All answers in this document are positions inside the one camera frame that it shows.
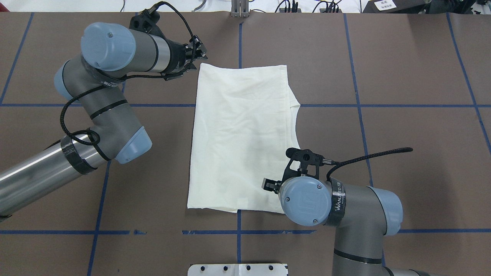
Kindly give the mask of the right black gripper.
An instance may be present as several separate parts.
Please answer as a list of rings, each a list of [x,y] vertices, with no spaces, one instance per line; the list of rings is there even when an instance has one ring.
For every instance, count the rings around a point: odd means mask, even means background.
[[[282,184],[283,184],[282,181],[275,181],[272,179],[264,178],[262,182],[262,188],[263,190],[274,192],[275,194],[279,194]]]

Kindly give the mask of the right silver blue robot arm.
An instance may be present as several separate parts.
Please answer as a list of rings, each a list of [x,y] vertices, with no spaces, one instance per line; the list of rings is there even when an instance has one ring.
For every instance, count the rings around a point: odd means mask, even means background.
[[[334,276],[428,275],[382,265],[383,238],[397,234],[403,222],[403,206],[395,193],[307,176],[264,179],[262,188],[278,195],[284,214],[294,223],[336,228]]]

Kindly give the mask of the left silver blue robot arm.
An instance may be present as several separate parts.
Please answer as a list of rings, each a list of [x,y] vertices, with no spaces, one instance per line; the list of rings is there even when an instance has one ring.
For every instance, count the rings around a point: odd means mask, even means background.
[[[119,85],[133,77],[172,80],[195,70],[193,62],[207,58],[206,49],[190,36],[181,44],[149,23],[90,24],[81,53],[54,77],[67,99],[60,114],[65,136],[1,173],[1,221],[112,159],[126,164],[147,152],[152,141]]]

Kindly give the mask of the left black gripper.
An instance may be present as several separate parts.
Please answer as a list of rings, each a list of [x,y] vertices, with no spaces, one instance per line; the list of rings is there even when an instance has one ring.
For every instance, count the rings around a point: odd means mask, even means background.
[[[167,44],[170,48],[170,62],[167,66],[167,73],[161,74],[161,78],[165,81],[178,79],[184,73],[197,70],[194,63],[186,64],[186,61],[208,59],[207,49],[198,36],[192,36],[188,44],[181,44],[172,40],[167,40]]]

